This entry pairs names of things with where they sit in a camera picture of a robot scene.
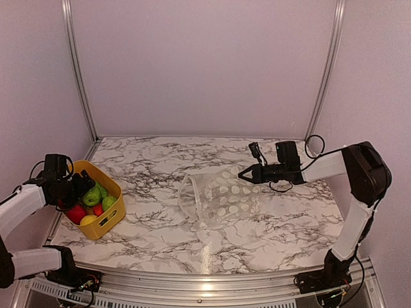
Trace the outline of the clear polka dot zip bag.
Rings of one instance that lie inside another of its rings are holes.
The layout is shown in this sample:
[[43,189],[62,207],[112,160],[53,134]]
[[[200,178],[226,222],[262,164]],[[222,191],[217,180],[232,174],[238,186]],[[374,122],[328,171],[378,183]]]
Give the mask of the clear polka dot zip bag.
[[179,207],[202,228],[258,215],[261,188],[239,179],[238,173],[234,166],[217,173],[185,175],[177,193]]

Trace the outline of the fake orange carrot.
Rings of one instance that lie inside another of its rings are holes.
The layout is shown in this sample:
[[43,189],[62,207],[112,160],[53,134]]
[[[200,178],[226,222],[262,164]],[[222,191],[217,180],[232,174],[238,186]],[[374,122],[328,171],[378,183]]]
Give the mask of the fake orange carrot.
[[101,215],[104,213],[102,204],[99,203],[99,204],[97,204],[96,206],[94,206],[94,207],[92,208],[92,211],[93,211],[94,215],[96,215],[96,216],[101,216]]

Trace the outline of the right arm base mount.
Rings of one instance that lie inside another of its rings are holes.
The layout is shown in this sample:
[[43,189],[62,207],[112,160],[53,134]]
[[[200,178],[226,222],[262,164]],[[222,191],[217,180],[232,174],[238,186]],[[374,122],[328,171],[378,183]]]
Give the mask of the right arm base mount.
[[348,285],[352,282],[349,271],[343,273],[326,273],[324,269],[307,271],[294,276],[293,283],[301,294],[318,292]]

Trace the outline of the fake yellow lemon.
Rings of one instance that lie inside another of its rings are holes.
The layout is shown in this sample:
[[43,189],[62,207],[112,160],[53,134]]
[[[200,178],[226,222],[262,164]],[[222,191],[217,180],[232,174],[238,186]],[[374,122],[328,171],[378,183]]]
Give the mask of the fake yellow lemon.
[[95,221],[97,218],[98,217],[96,215],[86,215],[81,219],[80,226],[88,225],[92,223],[93,221]]

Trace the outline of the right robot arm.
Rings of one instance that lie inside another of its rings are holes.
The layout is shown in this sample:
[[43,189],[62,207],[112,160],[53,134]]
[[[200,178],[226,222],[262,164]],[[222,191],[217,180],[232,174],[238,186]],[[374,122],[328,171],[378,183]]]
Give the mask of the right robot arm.
[[332,287],[347,274],[362,241],[372,227],[375,212],[392,183],[392,173],[376,148],[357,142],[311,156],[303,164],[295,141],[276,143],[277,162],[269,164],[259,145],[249,145],[256,164],[240,171],[238,177],[251,184],[288,182],[292,186],[324,180],[338,204],[345,205],[344,225],[336,242],[327,252],[324,267],[300,274],[309,280]]

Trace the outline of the fake green cucumber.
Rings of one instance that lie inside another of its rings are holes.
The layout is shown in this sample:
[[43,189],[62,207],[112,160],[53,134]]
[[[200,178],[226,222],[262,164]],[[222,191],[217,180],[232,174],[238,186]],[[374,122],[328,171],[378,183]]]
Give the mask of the fake green cucumber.
[[101,199],[104,199],[104,198],[106,198],[106,197],[109,195],[109,193],[108,193],[108,191],[106,190],[106,188],[104,188],[99,182],[96,182],[96,187],[97,187],[97,189],[98,189],[99,192],[100,192]]

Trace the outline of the fake green apple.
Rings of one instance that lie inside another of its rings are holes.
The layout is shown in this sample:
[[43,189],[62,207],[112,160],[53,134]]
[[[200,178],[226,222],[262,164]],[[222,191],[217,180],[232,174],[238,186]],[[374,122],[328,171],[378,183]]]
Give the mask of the fake green apple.
[[82,197],[82,203],[86,207],[94,207],[101,200],[101,192],[99,189],[91,189]]
[[103,199],[101,207],[103,211],[108,210],[113,204],[117,202],[117,198],[115,196],[108,196]]

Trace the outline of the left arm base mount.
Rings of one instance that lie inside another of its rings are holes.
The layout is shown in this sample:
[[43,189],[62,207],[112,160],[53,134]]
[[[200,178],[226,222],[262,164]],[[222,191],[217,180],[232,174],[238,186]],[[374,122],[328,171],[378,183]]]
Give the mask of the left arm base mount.
[[75,268],[73,271],[68,269],[58,269],[49,271],[46,274],[49,281],[70,287],[71,289],[80,290],[80,286],[91,281],[92,284],[87,287],[93,292],[98,292],[102,278],[102,272],[85,268]]

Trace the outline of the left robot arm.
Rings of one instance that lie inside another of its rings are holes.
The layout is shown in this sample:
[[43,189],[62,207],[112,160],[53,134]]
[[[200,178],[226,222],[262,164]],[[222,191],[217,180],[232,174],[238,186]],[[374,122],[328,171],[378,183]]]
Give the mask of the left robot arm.
[[30,175],[1,201],[1,288],[16,280],[44,273],[47,279],[76,287],[87,276],[75,264],[72,251],[59,245],[11,251],[5,243],[25,220],[44,207],[58,212],[73,209],[94,188],[96,182],[85,170],[77,173],[67,155],[50,153],[41,160],[42,170]]

